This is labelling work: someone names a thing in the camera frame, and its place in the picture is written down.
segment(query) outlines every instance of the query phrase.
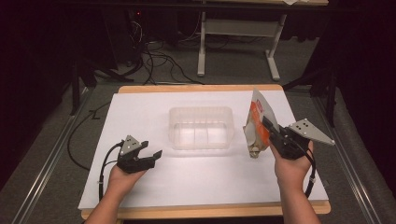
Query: black cable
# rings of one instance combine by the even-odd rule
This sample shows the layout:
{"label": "black cable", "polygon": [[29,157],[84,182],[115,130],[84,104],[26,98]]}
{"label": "black cable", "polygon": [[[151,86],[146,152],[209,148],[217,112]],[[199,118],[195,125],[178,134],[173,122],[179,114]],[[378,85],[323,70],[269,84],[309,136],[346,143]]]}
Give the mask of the black cable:
{"label": "black cable", "polygon": [[311,175],[309,176],[309,182],[308,182],[308,186],[306,187],[305,190],[305,196],[308,198],[309,195],[311,194],[312,188],[314,187],[315,184],[315,172],[317,170],[317,163],[315,161],[315,157],[314,157],[314,153],[311,151],[311,149],[307,149],[308,151],[311,152],[311,156],[309,156],[309,154],[306,152],[307,150],[303,149],[299,144],[297,144],[293,139],[290,139],[290,141],[292,143],[294,143],[306,156],[306,158],[311,162],[312,165],[312,171],[311,171]]}
{"label": "black cable", "polygon": [[120,76],[122,76],[122,77],[129,76],[129,75],[139,71],[140,68],[142,68],[142,66],[143,66],[143,59],[142,59],[142,57],[139,57],[139,59],[137,60],[137,63],[134,66],[134,68],[132,68],[131,70],[129,70],[128,72],[126,72],[124,74],[120,74]]}
{"label": "black cable", "polygon": [[103,198],[103,183],[104,183],[104,175],[103,172],[105,171],[105,167],[108,165],[107,163],[107,158],[110,155],[110,153],[116,148],[116,147],[122,147],[123,146],[124,141],[122,140],[120,143],[117,143],[116,145],[114,145],[114,147],[112,147],[106,154],[105,159],[103,160],[103,164],[102,164],[102,169],[100,171],[100,175],[99,175],[99,201],[102,200]]}
{"label": "black cable", "polygon": [[196,35],[196,32],[197,32],[197,30],[198,30],[198,28],[199,28],[199,26],[200,26],[200,23],[201,23],[201,12],[198,12],[198,20],[197,20],[197,23],[196,23],[196,25],[195,25],[194,31],[192,31],[192,34],[190,34],[186,39],[178,40],[177,43],[182,43],[182,42],[185,42],[185,41],[190,41],[190,40],[192,40],[192,39],[195,39],[195,38],[200,37],[200,35]]}
{"label": "black cable", "polygon": [[157,58],[164,58],[164,59],[168,60],[168,62],[170,62],[172,65],[175,65],[176,67],[178,67],[178,69],[179,69],[180,72],[181,72],[181,75],[182,75],[184,78],[188,79],[191,83],[205,85],[204,83],[202,83],[202,82],[200,82],[200,81],[193,80],[192,78],[187,77],[187,76],[184,74],[183,68],[182,68],[171,56],[166,55],[166,54],[164,54],[164,53],[162,53],[162,52],[159,52],[159,51],[154,51],[154,53],[150,53],[150,55],[151,55],[151,57],[153,57],[153,58],[157,57]]}
{"label": "black cable", "polygon": [[113,162],[117,162],[117,161],[109,161],[108,163],[105,164],[105,166],[107,166],[107,165],[109,165],[110,163],[113,163]]}
{"label": "black cable", "polygon": [[120,81],[120,82],[134,82],[133,79],[129,79],[124,77],[123,75],[120,75],[116,72],[111,71],[110,69],[107,69],[105,67],[103,67],[101,64],[96,63],[94,61],[91,61],[89,59],[83,58],[82,56],[80,56],[80,59],[87,64],[89,67],[97,69],[102,71],[103,73],[105,73],[106,75],[115,78],[116,80]]}
{"label": "black cable", "polygon": [[107,103],[105,103],[104,105],[99,106],[99,107],[96,108],[95,110],[90,110],[90,113],[89,113],[89,114],[88,114],[88,115],[76,126],[76,128],[73,129],[73,131],[70,133],[69,138],[67,139],[67,154],[69,155],[70,160],[71,160],[75,165],[81,167],[82,169],[84,169],[84,170],[86,170],[86,171],[90,171],[90,168],[88,168],[88,167],[82,165],[81,163],[79,163],[78,161],[76,161],[76,160],[73,158],[72,152],[71,152],[71,150],[70,150],[70,142],[71,142],[71,139],[72,139],[74,133],[76,132],[76,130],[78,129],[78,127],[81,126],[81,124],[82,124],[85,120],[87,120],[92,114],[96,114],[96,112],[97,112],[98,110],[100,110],[101,108],[103,108],[103,107],[105,107],[106,105],[109,105],[109,104],[110,104],[110,102],[107,102]]}
{"label": "black cable", "polygon": [[174,77],[174,74],[172,73],[173,68],[175,67],[175,64],[172,63],[172,61],[170,61],[165,55],[156,55],[155,58],[164,59],[163,63],[160,63],[160,64],[158,64],[158,65],[155,65],[155,67],[164,65],[164,64],[166,64],[167,62],[169,62],[170,64],[172,64],[172,67],[171,67],[171,69],[170,69],[171,78],[172,78],[174,81],[176,81],[176,82],[182,83],[182,81],[176,79],[176,78]]}
{"label": "black cable", "polygon": [[178,44],[182,45],[182,46],[186,46],[186,47],[196,47],[201,44],[201,39],[200,39],[200,36],[196,36],[195,38],[192,38],[189,40],[184,40],[183,42],[179,42]]}
{"label": "black cable", "polygon": [[205,44],[205,47],[208,48],[208,49],[222,49],[222,48],[226,47],[229,42],[230,42],[230,39],[229,38],[225,38],[225,43],[222,46],[220,46],[220,47],[210,47],[208,45],[208,43]]}
{"label": "black cable", "polygon": [[251,44],[263,40],[264,36],[253,36],[251,40],[247,40],[247,41],[241,39],[234,39],[232,36],[227,36],[227,38],[234,43]]}
{"label": "black cable", "polygon": [[162,49],[162,48],[163,48],[163,43],[164,43],[164,41],[163,41],[163,40],[160,40],[160,41],[158,41],[158,42],[161,42],[161,45],[160,45],[158,48],[156,48],[156,49],[149,49],[149,45],[150,45],[150,44],[155,44],[155,43],[157,43],[157,41],[151,41],[151,42],[149,42],[149,43],[147,44],[147,50],[159,50],[159,49]]}
{"label": "black cable", "polygon": [[152,55],[151,55],[151,53],[149,52],[149,49],[148,49],[148,48],[146,48],[146,50],[147,50],[147,54],[148,54],[148,56],[149,56],[149,59],[151,60],[151,69],[149,70],[149,69],[145,66],[146,70],[148,71],[148,79],[146,79],[146,81],[143,83],[143,86],[145,86],[145,85],[149,82],[149,80],[152,79],[152,71],[154,70],[154,61],[153,61],[153,59],[152,59]]}

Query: wrist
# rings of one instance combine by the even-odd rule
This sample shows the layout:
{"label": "wrist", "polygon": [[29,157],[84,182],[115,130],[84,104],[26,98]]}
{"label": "wrist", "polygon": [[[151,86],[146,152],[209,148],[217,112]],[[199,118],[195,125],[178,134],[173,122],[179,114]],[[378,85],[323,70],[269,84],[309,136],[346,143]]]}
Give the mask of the wrist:
{"label": "wrist", "polygon": [[279,185],[280,191],[286,192],[302,192],[303,190],[303,182],[300,181],[282,181],[280,179],[277,180],[277,184]]}
{"label": "wrist", "polygon": [[125,197],[125,194],[117,190],[107,189],[104,198],[109,198],[115,203],[120,204]]}

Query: wire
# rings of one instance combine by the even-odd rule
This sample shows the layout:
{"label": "wire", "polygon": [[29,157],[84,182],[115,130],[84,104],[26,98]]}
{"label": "wire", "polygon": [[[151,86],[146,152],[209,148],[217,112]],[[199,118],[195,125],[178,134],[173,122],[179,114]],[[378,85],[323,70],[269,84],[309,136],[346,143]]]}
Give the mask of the wire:
{"label": "wire", "polygon": [[[161,45],[158,47],[158,48],[156,48],[156,49],[149,49],[149,45],[151,45],[151,44],[156,44],[156,43],[161,43]],[[163,40],[161,40],[161,41],[150,41],[150,42],[148,42],[148,44],[147,44],[147,50],[159,50],[159,49],[162,49],[163,48],[163,43],[164,43],[164,41]]]}
{"label": "wire", "polygon": [[103,160],[102,164],[102,169],[100,170],[100,175],[99,175],[99,201],[102,200],[103,198],[103,183],[104,183],[104,175],[103,173],[105,172],[105,167],[108,165],[107,163],[107,158],[110,155],[110,153],[116,148],[116,147],[122,147],[124,141],[122,140],[121,142],[117,143],[114,145],[106,154],[105,159]]}
{"label": "wire", "polygon": [[108,163],[105,164],[105,166],[107,166],[107,165],[109,165],[110,163],[113,163],[113,162],[117,162],[117,161],[109,161]]}
{"label": "wire", "polygon": [[86,170],[86,171],[90,171],[90,168],[82,165],[81,163],[79,163],[78,161],[76,161],[72,155],[71,149],[70,149],[70,143],[71,143],[71,139],[73,137],[73,135],[75,134],[76,130],[79,128],[79,126],[81,126],[81,124],[87,120],[91,115],[96,114],[96,112],[100,109],[102,109],[103,107],[105,107],[106,105],[109,105],[110,102],[105,103],[104,105],[99,106],[98,108],[94,109],[94,110],[90,110],[90,113],[84,118],[82,119],[82,121],[76,126],[76,128],[73,129],[73,131],[70,133],[69,138],[67,139],[67,154],[69,155],[70,160],[77,166],[79,166],[80,168]]}
{"label": "wire", "polygon": [[153,59],[152,59],[152,55],[151,55],[151,53],[149,52],[147,46],[146,46],[146,50],[147,50],[147,54],[148,54],[148,56],[149,56],[149,59],[151,60],[151,69],[148,69],[148,68],[145,66],[146,70],[148,71],[148,79],[146,79],[146,81],[143,83],[143,86],[145,86],[145,85],[149,82],[149,80],[152,80],[152,83],[155,84],[154,79],[152,79],[152,71],[154,70],[154,61],[153,61]]}
{"label": "wire", "polygon": [[191,83],[205,85],[204,83],[202,83],[202,82],[200,82],[200,81],[193,80],[192,78],[187,77],[187,76],[184,74],[183,68],[182,68],[171,56],[166,55],[166,54],[164,54],[164,53],[162,53],[162,52],[160,52],[160,51],[157,51],[157,50],[154,50],[153,52],[154,52],[154,53],[152,53],[152,52],[151,52],[151,53],[150,53],[150,52],[144,52],[144,53],[149,54],[150,60],[153,59],[153,58],[162,58],[162,59],[165,59],[165,62],[162,63],[162,64],[165,64],[166,62],[171,63],[171,64],[172,64],[172,67],[171,67],[171,70],[170,70],[171,77],[172,77],[172,79],[174,79],[176,82],[181,82],[181,81],[180,81],[180,80],[177,80],[177,79],[174,77],[173,73],[172,73],[173,68],[174,68],[175,66],[180,70],[181,75],[182,75],[184,78],[186,78],[187,80],[189,80]]}
{"label": "wire", "polygon": [[178,42],[181,43],[181,42],[185,42],[185,41],[189,41],[189,40],[198,38],[199,35],[195,35],[195,33],[196,33],[197,30],[198,30],[200,21],[201,21],[201,13],[198,13],[198,21],[197,21],[197,24],[195,25],[195,29],[194,29],[194,31],[192,32],[192,34],[191,34],[189,37],[187,37],[186,39],[179,40]]}
{"label": "wire", "polygon": [[311,171],[311,176],[309,176],[309,182],[308,182],[308,186],[306,187],[305,190],[305,196],[308,198],[309,195],[311,194],[312,188],[314,187],[315,184],[315,172],[317,170],[317,163],[315,161],[314,158],[314,153],[311,151],[311,149],[307,149],[309,152],[311,152],[311,156],[309,156],[309,154],[306,152],[307,150],[304,150],[299,144],[297,144],[293,139],[290,139],[290,141],[292,143],[294,143],[295,146],[297,146],[297,148],[299,148],[306,156],[306,158],[311,162],[312,165],[312,171]]}
{"label": "wire", "polygon": [[[118,76],[120,76],[120,77],[127,77],[127,76],[129,76],[129,75],[131,75],[131,74],[133,74],[133,73],[135,73],[135,72],[137,72],[138,70],[140,70],[140,68],[143,66],[143,59],[142,59],[142,57],[140,56],[139,57],[139,59],[138,59],[138,61],[137,61],[137,63],[135,64],[135,66],[134,66],[134,68],[132,68],[131,70],[129,70],[128,72],[126,72],[126,73],[124,73],[124,74],[118,74]],[[99,78],[103,78],[103,79],[111,79],[112,77],[105,77],[105,76],[102,76],[102,75],[100,75],[100,74],[97,74],[97,73],[94,73],[94,75],[96,76],[96,77],[99,77]]]}
{"label": "wire", "polygon": [[228,45],[229,42],[230,42],[230,39],[229,38],[225,38],[225,43],[223,43],[221,46],[219,46],[219,47],[210,47],[208,45],[208,42],[206,41],[205,47],[208,48],[208,49],[223,49],[224,47],[226,47]]}
{"label": "wire", "polygon": [[252,38],[251,40],[247,40],[247,41],[244,41],[241,39],[234,39],[232,36],[227,36],[227,38],[230,41],[235,42],[235,43],[251,44],[251,43],[259,42],[259,41],[263,40],[264,36],[253,36],[253,37],[250,37],[250,38]]}
{"label": "wire", "polygon": [[[139,41],[137,42],[137,44],[139,44],[142,41],[142,37],[143,37],[142,26],[139,23],[137,23],[136,21],[131,21],[131,24],[134,24],[134,25],[136,25],[137,27],[140,28],[139,29],[140,30],[140,32],[139,32],[140,33]],[[134,36],[136,35],[136,33],[137,33],[137,28],[134,30],[134,34],[133,35],[129,34],[129,37],[131,37],[133,43],[134,43]]]}

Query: plastic container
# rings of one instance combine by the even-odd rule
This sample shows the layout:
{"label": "plastic container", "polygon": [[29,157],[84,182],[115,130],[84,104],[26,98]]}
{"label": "plastic container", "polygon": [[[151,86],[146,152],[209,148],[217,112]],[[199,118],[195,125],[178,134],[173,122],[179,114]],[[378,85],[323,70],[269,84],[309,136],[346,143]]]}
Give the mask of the plastic container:
{"label": "plastic container", "polygon": [[171,108],[169,139],[174,149],[226,149],[233,139],[233,111],[227,106]]}

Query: cable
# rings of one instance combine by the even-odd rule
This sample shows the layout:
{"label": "cable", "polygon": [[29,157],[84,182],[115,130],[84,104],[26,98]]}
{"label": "cable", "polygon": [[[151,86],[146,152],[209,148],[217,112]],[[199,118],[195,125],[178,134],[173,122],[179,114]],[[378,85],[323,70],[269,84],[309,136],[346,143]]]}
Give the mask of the cable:
{"label": "cable", "polygon": [[315,158],[314,158],[314,153],[311,151],[311,149],[309,149],[309,148],[307,149],[309,152],[311,152],[311,155],[312,155],[312,157],[311,157],[311,156],[309,156],[309,154],[306,152],[307,150],[304,150],[304,149],[303,149],[299,144],[297,144],[293,139],[290,139],[290,141],[291,141],[292,143],[294,143],[294,145],[297,146],[297,147],[305,154],[306,158],[311,162],[311,165],[312,165],[311,176],[309,176],[308,186],[306,187],[306,190],[305,190],[305,196],[308,198],[309,195],[311,194],[312,188],[314,187],[314,184],[315,184],[315,181],[316,181],[316,179],[315,179],[315,172],[316,172],[316,170],[317,170],[317,163],[316,163]]}
{"label": "cable", "polygon": [[92,67],[94,69],[100,70],[103,73],[105,73],[106,75],[111,76],[111,77],[115,78],[118,81],[121,81],[121,82],[134,82],[133,79],[126,78],[123,75],[120,75],[120,74],[118,74],[116,72],[113,72],[110,69],[107,69],[107,68],[103,67],[99,63],[96,63],[96,62],[91,61],[89,59],[83,58],[82,56],[79,56],[79,59],[82,60],[88,66],[90,66],[90,67]]}
{"label": "cable", "polygon": [[[127,77],[127,76],[129,76],[129,75],[131,75],[131,74],[133,74],[133,73],[135,73],[135,72],[137,72],[138,70],[140,70],[140,68],[143,66],[143,59],[142,59],[142,57],[139,57],[139,59],[137,60],[137,63],[135,64],[135,66],[134,66],[134,68],[132,68],[131,70],[129,70],[128,72],[126,72],[126,73],[124,73],[124,74],[118,74],[118,76],[120,76],[120,77]],[[95,74],[95,76],[96,77],[99,77],[99,78],[103,78],[103,79],[107,79],[107,78],[112,78],[112,77],[104,77],[104,76],[101,76],[101,75],[99,75],[99,74],[97,74],[97,73],[94,73]]]}
{"label": "cable", "polygon": [[104,175],[103,172],[105,171],[105,167],[108,165],[107,163],[107,158],[110,155],[110,153],[116,148],[116,147],[122,147],[123,146],[124,141],[122,140],[121,142],[117,143],[116,145],[114,145],[106,154],[105,159],[103,160],[103,164],[102,164],[102,169],[100,171],[100,175],[99,175],[99,201],[102,200],[103,198],[103,183],[104,183]]}
{"label": "cable", "polygon": [[251,44],[251,43],[259,42],[259,41],[263,40],[264,36],[253,36],[253,37],[251,37],[252,38],[251,40],[247,40],[247,41],[244,41],[241,39],[233,39],[232,36],[227,36],[227,38],[234,43]]}
{"label": "cable", "polygon": [[95,110],[90,110],[90,113],[89,113],[89,114],[88,114],[88,115],[76,126],[76,128],[73,129],[73,131],[70,133],[69,138],[67,139],[67,154],[69,155],[70,160],[71,160],[75,165],[79,166],[80,168],[82,168],[82,169],[84,169],[84,170],[86,170],[86,171],[90,171],[90,168],[88,168],[88,167],[82,165],[81,163],[79,163],[78,161],[76,161],[76,160],[73,158],[73,155],[72,155],[71,149],[70,149],[70,142],[71,142],[71,139],[72,139],[74,133],[76,132],[76,130],[78,129],[78,127],[81,126],[81,124],[82,124],[85,120],[87,120],[91,115],[96,114],[96,112],[97,112],[98,110],[100,110],[101,108],[103,108],[103,107],[105,107],[106,105],[109,105],[109,104],[110,104],[110,102],[107,102],[107,103],[105,103],[104,105],[99,106],[99,107],[96,108]]}
{"label": "cable", "polygon": [[[142,26],[139,24],[139,23],[137,23],[136,21],[131,21],[131,24],[134,24],[134,25],[136,25],[137,27],[139,27],[140,28],[140,36],[139,36],[139,41],[137,42],[137,45],[142,41],[142,37],[143,37],[143,29],[142,29]],[[136,33],[137,33],[137,28],[134,30],[134,34],[132,35],[132,34],[129,34],[129,37],[131,37],[131,39],[132,39],[132,42],[134,43],[134,36],[136,35]]]}
{"label": "cable", "polygon": [[189,40],[192,40],[192,39],[195,39],[195,38],[199,37],[199,35],[196,35],[196,36],[194,36],[194,35],[197,32],[197,30],[198,30],[200,21],[201,21],[201,13],[198,13],[198,21],[197,21],[197,24],[195,25],[194,31],[192,32],[192,34],[189,37],[187,37],[186,39],[183,39],[183,40],[179,40],[178,43],[181,43],[181,42],[184,42],[184,41],[189,41]]}
{"label": "cable", "polygon": [[109,161],[108,163],[106,163],[106,165],[109,165],[110,163],[113,163],[113,162],[117,162],[117,161]]}
{"label": "cable", "polygon": [[154,79],[152,79],[152,71],[154,70],[154,61],[152,59],[152,55],[149,52],[147,46],[146,46],[146,50],[147,50],[149,59],[151,60],[151,69],[149,70],[146,66],[144,66],[146,68],[146,70],[148,71],[148,79],[146,79],[146,81],[143,83],[143,86],[145,86],[149,82],[149,80],[152,80],[152,83],[155,85],[155,81],[154,81]]}
{"label": "cable", "polygon": [[230,42],[230,39],[229,38],[225,38],[225,43],[222,44],[222,46],[220,46],[220,47],[216,47],[216,48],[210,47],[207,42],[205,43],[205,47],[208,48],[208,49],[222,49],[225,46],[227,46],[229,42]]}
{"label": "cable", "polygon": [[[156,49],[149,49],[149,45],[150,44],[156,44],[156,43],[161,43],[161,45],[158,47],[158,48],[156,48]],[[148,42],[147,43],[147,50],[159,50],[159,49],[162,49],[163,48],[163,43],[164,43],[164,41],[163,40],[160,40],[160,41],[155,41],[155,40],[153,40],[153,41],[150,41],[150,42]]]}
{"label": "cable", "polygon": [[166,55],[166,54],[164,54],[164,53],[162,53],[162,52],[160,52],[160,51],[154,51],[154,53],[149,53],[149,52],[144,52],[144,53],[149,54],[151,58],[163,58],[163,59],[166,60],[165,62],[170,62],[170,63],[172,64],[172,67],[171,67],[171,77],[172,77],[175,81],[181,82],[181,81],[177,80],[177,79],[173,76],[172,70],[173,70],[173,67],[174,67],[174,66],[178,67],[178,69],[179,69],[180,72],[181,72],[181,75],[182,75],[184,78],[188,79],[191,83],[205,85],[204,83],[202,83],[202,82],[200,82],[200,81],[193,80],[193,79],[191,79],[190,77],[187,77],[187,76],[184,74],[183,68],[182,68],[171,56]]}

